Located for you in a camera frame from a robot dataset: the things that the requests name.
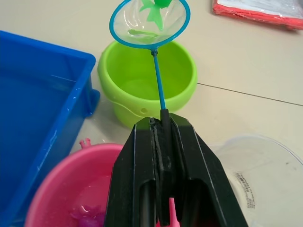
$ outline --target red object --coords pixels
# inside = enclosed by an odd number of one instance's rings
[[[274,25],[286,26],[286,28],[292,30],[303,30],[303,19],[293,17],[281,17],[279,15],[271,15],[256,11],[227,7],[218,4],[218,0],[214,0],[213,11],[217,15],[271,23]]]
[[[80,144],[83,149],[62,160],[40,185],[25,227],[93,226],[104,219],[112,168],[123,145],[91,145],[89,139]],[[173,199],[169,206],[170,227],[179,227]],[[82,219],[83,211],[88,218]]]

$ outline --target green toy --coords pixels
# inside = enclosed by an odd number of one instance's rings
[[[170,5],[172,0],[154,0],[155,3],[153,3],[151,0],[142,0],[143,6],[140,9],[140,12],[142,10],[151,8],[151,11],[147,17],[147,21],[154,21],[156,25],[158,26],[159,30],[163,30],[163,21],[162,16],[160,13],[160,9],[166,8]]]

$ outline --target green bucket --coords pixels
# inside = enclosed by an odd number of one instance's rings
[[[197,83],[196,65],[177,42],[158,49],[166,108],[170,112],[183,107]],[[144,117],[160,117],[160,101],[151,51],[112,42],[102,53],[98,74],[102,89],[113,103],[118,119],[133,127]]]

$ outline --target plastic bin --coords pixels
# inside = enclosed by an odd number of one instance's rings
[[[0,31],[0,227],[24,225],[44,177],[98,103],[93,55]]]

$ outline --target transparent bowl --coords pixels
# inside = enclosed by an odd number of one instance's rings
[[[243,136],[215,151],[250,227],[303,226],[303,162],[269,138]]]

